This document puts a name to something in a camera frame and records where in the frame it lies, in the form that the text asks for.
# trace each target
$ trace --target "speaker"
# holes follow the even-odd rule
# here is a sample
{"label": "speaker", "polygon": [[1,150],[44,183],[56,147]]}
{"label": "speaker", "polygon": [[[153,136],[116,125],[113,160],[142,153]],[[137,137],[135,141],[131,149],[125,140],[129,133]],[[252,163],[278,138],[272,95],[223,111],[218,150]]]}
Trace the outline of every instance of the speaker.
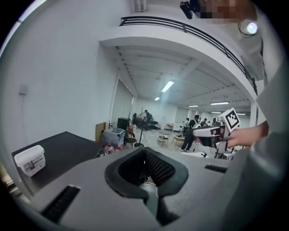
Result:
{"label": "speaker", "polygon": [[130,119],[129,118],[118,118],[117,128],[128,130],[129,127],[130,127]]}

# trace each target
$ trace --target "black table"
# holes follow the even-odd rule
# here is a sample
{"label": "black table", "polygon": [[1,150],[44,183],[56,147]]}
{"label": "black table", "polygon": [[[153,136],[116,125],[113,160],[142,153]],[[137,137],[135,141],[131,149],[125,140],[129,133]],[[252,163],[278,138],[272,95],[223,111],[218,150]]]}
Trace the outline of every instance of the black table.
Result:
{"label": "black table", "polygon": [[25,175],[16,166],[22,182],[32,196],[72,167],[95,158],[102,148],[94,141],[63,132],[13,152],[13,159],[16,154],[35,145],[44,148],[46,166],[32,177]]}

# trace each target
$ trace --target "light fixture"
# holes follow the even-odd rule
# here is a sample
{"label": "light fixture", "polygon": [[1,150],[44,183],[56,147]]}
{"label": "light fixture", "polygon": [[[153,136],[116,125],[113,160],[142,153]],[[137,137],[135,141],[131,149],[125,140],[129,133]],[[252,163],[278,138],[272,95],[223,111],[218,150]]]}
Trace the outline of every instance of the light fixture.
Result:
{"label": "light fixture", "polygon": [[258,26],[256,25],[256,23],[249,23],[247,26],[247,31],[250,34],[255,34],[257,32]]}
{"label": "light fixture", "polygon": [[229,102],[210,103],[210,105],[229,104]]}
{"label": "light fixture", "polygon": [[169,81],[166,86],[164,86],[162,92],[166,92],[175,82]]}

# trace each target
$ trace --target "wall outlet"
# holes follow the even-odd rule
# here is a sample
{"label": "wall outlet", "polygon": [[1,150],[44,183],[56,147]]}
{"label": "wall outlet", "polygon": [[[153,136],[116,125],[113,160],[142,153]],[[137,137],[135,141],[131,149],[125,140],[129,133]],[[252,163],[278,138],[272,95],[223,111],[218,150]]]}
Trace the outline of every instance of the wall outlet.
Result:
{"label": "wall outlet", "polygon": [[20,95],[26,95],[26,94],[27,94],[27,89],[28,89],[28,86],[27,86],[27,85],[21,84],[18,93],[19,93]]}

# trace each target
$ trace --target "railing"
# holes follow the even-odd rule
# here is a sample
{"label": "railing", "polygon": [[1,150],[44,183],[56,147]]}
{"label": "railing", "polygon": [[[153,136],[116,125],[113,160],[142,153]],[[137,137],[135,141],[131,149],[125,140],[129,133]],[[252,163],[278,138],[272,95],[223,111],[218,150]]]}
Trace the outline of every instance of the railing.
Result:
{"label": "railing", "polygon": [[181,23],[175,20],[167,19],[167,18],[159,18],[159,17],[151,17],[151,16],[133,16],[133,17],[124,17],[121,18],[122,22],[120,26],[126,25],[154,25],[154,26],[165,26],[169,28],[173,28],[176,30],[183,31],[185,33],[197,36],[206,42],[210,43],[214,47],[218,48],[221,52],[223,52],[228,59],[230,59],[237,67],[244,73],[247,80],[253,86],[255,93],[257,94],[257,87],[255,84],[255,79],[250,76],[247,72],[244,65],[240,62],[240,60],[228,49],[225,45],[220,43],[217,39],[213,38],[211,35],[201,31],[198,28],[190,26],[185,23]]}

